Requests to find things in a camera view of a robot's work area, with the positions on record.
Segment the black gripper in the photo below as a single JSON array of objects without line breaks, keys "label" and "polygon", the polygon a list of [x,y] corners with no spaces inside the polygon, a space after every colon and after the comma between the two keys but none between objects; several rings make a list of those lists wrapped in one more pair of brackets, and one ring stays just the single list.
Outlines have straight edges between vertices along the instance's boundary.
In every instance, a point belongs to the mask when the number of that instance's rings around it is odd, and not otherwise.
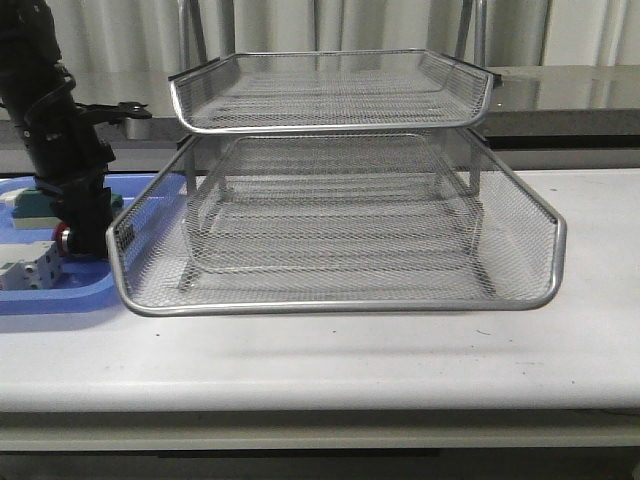
[{"label": "black gripper", "polygon": [[104,177],[114,159],[111,147],[77,108],[26,114],[19,131],[37,187],[51,198],[55,216],[70,229],[68,252],[106,257],[105,233],[113,212]]}]

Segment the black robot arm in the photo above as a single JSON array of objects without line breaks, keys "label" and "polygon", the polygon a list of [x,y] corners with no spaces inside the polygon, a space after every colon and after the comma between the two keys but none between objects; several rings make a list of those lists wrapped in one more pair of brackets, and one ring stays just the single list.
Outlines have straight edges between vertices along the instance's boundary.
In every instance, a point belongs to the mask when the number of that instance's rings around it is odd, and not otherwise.
[{"label": "black robot arm", "polygon": [[101,141],[71,94],[53,15],[43,1],[1,4],[1,101],[35,170],[36,186],[70,230],[72,254],[107,255],[113,220],[104,185],[111,147]]}]

